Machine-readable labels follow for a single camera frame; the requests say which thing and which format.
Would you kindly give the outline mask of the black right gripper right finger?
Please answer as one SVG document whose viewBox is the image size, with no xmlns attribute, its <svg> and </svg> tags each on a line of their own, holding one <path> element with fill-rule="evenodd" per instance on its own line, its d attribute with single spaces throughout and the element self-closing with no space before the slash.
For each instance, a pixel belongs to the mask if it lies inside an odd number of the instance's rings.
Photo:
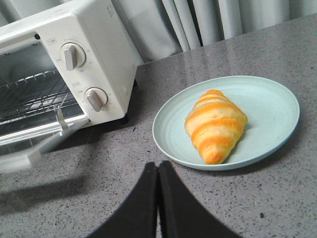
<svg viewBox="0 0 317 238">
<path fill-rule="evenodd" d="M 187 189 L 169 161 L 158 169 L 159 216 L 164 238 L 238 238 Z"/>
</svg>

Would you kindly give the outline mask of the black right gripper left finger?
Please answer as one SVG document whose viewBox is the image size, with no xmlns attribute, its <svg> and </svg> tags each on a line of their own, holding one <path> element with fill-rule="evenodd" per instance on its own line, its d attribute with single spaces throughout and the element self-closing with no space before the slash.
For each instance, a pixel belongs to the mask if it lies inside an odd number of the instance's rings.
<svg viewBox="0 0 317 238">
<path fill-rule="evenodd" d="M 143 172 L 124 202 L 90 238 L 154 238 L 157 228 L 158 169 L 153 162 Z"/>
</svg>

